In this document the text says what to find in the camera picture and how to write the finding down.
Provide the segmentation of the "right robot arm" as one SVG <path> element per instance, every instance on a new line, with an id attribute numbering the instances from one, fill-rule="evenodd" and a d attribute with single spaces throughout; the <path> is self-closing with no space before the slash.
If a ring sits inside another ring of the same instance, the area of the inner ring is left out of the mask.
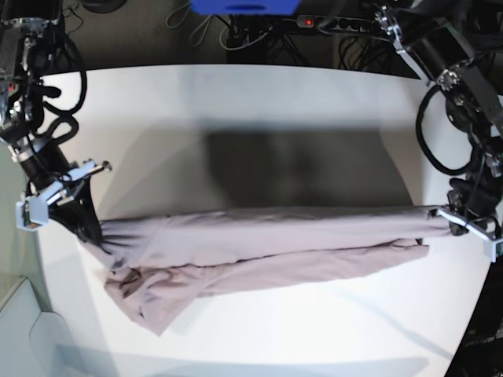
<path id="1" fill-rule="evenodd" d="M 75 43 L 62 26 L 60 1 L 3 1 L 1 3 L 1 143 L 27 179 L 16 204 L 19 229 L 35 232 L 55 221 L 84 243 L 103 241 L 90 192 L 90 179 L 109 162 L 70 162 L 60 146 L 79 131 L 75 114 L 87 94 L 87 74 Z M 80 78 L 74 106 L 50 103 L 61 90 L 43 77 L 63 54 Z"/>

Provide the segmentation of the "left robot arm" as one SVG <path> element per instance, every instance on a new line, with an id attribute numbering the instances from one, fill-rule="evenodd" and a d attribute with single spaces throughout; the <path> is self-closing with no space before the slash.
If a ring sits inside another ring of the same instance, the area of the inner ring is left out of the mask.
<path id="1" fill-rule="evenodd" d="M 477 64 L 477 52 L 450 22 L 454 1 L 363 1 L 373 15 L 377 38 L 393 46 L 412 71 L 430 87 L 417 110 L 415 133 L 424 157 L 450 177 L 448 204 L 434 210 L 447 219 L 455 236 L 502 235 L 497 206 L 502 201 L 502 104 Z M 424 116 L 436 94 L 445 99 L 450 122 L 471 146 L 468 162 L 449 168 L 439 161 L 424 136 Z"/>

